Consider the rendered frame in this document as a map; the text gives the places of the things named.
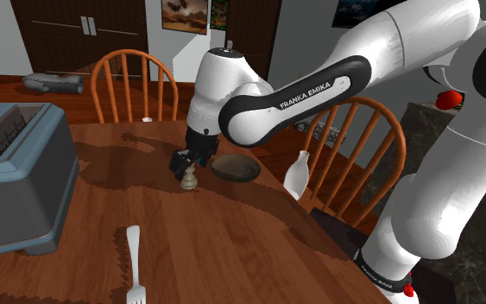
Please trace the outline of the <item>beige chess pawn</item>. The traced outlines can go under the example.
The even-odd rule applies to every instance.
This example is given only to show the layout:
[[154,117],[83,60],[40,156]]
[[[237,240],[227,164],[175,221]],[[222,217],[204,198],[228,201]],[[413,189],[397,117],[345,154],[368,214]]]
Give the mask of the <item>beige chess pawn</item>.
[[194,175],[194,171],[195,171],[195,167],[194,167],[193,164],[191,166],[189,166],[188,168],[186,168],[186,170],[183,174],[183,177],[181,179],[181,182],[180,182],[180,185],[181,185],[182,188],[184,188],[186,190],[192,190],[197,186],[198,180],[197,180],[196,176]]

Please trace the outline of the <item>dark round bowl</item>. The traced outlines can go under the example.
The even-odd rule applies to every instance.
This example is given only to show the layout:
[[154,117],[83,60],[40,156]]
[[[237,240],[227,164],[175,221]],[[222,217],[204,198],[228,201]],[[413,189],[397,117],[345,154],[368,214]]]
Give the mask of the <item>dark round bowl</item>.
[[261,166],[246,155],[225,154],[211,162],[211,171],[225,181],[250,182],[259,176]]

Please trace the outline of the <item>wooden dining table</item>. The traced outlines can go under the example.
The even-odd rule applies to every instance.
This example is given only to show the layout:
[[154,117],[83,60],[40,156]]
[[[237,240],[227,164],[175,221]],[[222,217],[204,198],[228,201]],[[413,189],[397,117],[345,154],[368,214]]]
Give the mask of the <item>wooden dining table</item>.
[[141,229],[147,304],[388,304],[268,171],[229,183],[169,170],[182,121],[75,124],[79,177],[59,248],[0,255],[0,304],[124,304]]

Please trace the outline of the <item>white bottle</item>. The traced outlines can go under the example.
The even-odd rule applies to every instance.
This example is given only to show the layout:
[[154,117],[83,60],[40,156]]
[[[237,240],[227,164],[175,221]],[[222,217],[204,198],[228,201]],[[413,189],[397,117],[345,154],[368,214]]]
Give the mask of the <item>white bottle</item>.
[[309,153],[301,150],[297,160],[289,167],[285,175],[283,186],[295,200],[301,198],[308,183],[308,157]]

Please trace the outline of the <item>white fork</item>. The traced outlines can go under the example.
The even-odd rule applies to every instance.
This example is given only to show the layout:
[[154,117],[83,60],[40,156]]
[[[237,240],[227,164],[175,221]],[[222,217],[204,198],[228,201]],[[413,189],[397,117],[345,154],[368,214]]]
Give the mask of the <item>white fork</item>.
[[140,227],[138,225],[128,227],[126,235],[132,270],[132,286],[126,294],[126,304],[146,304],[146,289],[139,283]]

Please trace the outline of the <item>grey elongated object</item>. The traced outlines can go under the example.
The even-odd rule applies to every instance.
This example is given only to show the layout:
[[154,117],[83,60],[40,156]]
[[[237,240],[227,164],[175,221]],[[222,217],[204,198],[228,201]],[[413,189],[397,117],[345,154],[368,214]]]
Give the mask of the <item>grey elongated object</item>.
[[24,76],[22,82],[26,88],[38,92],[78,93],[84,90],[84,81],[78,75],[58,76],[46,73],[31,73]]

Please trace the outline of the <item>blue grey toaster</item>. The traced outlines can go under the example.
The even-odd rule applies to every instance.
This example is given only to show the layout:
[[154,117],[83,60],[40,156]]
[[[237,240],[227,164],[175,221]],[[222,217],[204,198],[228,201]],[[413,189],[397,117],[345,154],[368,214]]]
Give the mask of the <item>blue grey toaster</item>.
[[0,254],[57,250],[78,172],[61,108],[0,103]]

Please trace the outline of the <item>dark wooden double door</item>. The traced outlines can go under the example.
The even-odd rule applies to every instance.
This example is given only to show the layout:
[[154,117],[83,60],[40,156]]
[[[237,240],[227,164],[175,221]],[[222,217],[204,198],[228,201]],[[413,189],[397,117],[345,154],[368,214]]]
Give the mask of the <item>dark wooden double door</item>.
[[35,73],[91,76],[119,49],[148,52],[145,0],[10,0]]

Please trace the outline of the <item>orange landscape wall picture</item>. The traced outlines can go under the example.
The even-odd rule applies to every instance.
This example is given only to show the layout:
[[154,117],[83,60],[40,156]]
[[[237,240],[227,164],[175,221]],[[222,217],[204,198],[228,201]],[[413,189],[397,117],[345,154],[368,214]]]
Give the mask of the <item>orange landscape wall picture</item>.
[[209,0],[161,0],[162,28],[206,35]]

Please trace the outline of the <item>green wall picture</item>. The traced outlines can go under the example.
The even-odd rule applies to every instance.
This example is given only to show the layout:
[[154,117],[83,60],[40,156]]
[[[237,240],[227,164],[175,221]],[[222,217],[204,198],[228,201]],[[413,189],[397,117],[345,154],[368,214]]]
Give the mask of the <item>green wall picture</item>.
[[210,28],[226,31],[229,0],[211,0]]

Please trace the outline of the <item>dark blue wall picture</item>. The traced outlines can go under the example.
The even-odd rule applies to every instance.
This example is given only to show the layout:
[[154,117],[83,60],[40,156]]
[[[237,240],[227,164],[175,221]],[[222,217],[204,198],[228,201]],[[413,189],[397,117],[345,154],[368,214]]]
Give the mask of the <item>dark blue wall picture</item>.
[[333,28],[351,29],[369,17],[405,0],[338,0]]

